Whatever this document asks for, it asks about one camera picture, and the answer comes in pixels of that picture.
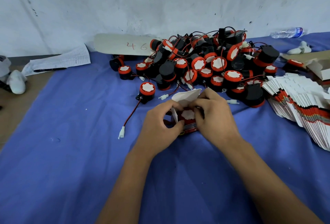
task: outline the person's left hand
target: person's left hand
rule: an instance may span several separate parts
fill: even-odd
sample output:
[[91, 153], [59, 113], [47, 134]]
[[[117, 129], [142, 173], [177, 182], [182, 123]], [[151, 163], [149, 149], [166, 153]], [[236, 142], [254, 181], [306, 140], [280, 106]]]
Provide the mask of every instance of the person's left hand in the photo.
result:
[[153, 159], [183, 131], [184, 121], [179, 121], [172, 128], [167, 128], [163, 122], [165, 114], [172, 107], [183, 111], [183, 107], [178, 102], [169, 100], [147, 112], [142, 130], [134, 146], [136, 151], [142, 152], [143, 155]]

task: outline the person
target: person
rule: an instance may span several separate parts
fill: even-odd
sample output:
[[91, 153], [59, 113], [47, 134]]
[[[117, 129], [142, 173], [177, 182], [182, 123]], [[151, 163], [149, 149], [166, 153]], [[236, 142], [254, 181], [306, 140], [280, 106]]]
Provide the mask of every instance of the person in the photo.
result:
[[[183, 110], [178, 102], [169, 100], [146, 114], [137, 142], [125, 159], [97, 224], [138, 223], [150, 163], [184, 127], [181, 121], [172, 128], [164, 125], [163, 118], [172, 107]], [[241, 177], [264, 223], [323, 223], [241, 137], [225, 99], [207, 88], [189, 107], [195, 111], [200, 133], [225, 155]]]

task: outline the blue fabric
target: blue fabric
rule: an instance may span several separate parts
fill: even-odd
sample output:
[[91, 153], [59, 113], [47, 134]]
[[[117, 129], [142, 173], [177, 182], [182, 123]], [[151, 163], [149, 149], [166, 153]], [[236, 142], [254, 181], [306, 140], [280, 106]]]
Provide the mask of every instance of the blue fabric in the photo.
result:
[[[330, 49], [330, 32], [253, 41], [286, 52], [302, 39], [314, 51]], [[164, 94], [157, 90], [154, 100], [140, 105], [125, 138], [118, 140], [141, 80], [120, 80], [109, 59], [91, 53], [92, 64], [56, 72], [39, 93], [0, 155], [0, 223], [96, 220], [147, 110]], [[268, 103], [230, 107], [244, 139], [316, 215], [330, 222], [330, 153]], [[180, 136], [153, 160], [140, 223], [260, 222], [237, 173], [199, 132]]]

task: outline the clear plastic bottle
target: clear plastic bottle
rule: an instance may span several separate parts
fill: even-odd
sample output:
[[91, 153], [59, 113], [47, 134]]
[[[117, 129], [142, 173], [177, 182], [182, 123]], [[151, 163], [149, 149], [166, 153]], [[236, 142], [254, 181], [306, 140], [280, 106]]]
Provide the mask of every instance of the clear plastic bottle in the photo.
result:
[[270, 36], [272, 38], [278, 39], [278, 38], [298, 38], [303, 35], [307, 34], [307, 30], [304, 30], [303, 28], [290, 28], [290, 29], [284, 29], [279, 30], [274, 33], [271, 33]]

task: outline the pen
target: pen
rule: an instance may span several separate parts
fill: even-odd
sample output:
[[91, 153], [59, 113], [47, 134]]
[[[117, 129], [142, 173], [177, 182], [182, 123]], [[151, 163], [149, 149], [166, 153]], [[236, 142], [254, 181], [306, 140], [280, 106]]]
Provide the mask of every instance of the pen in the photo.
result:
[[47, 69], [36, 69], [34, 72], [44, 72], [44, 71], [56, 71], [56, 70], [63, 70], [66, 68], [47, 68]]

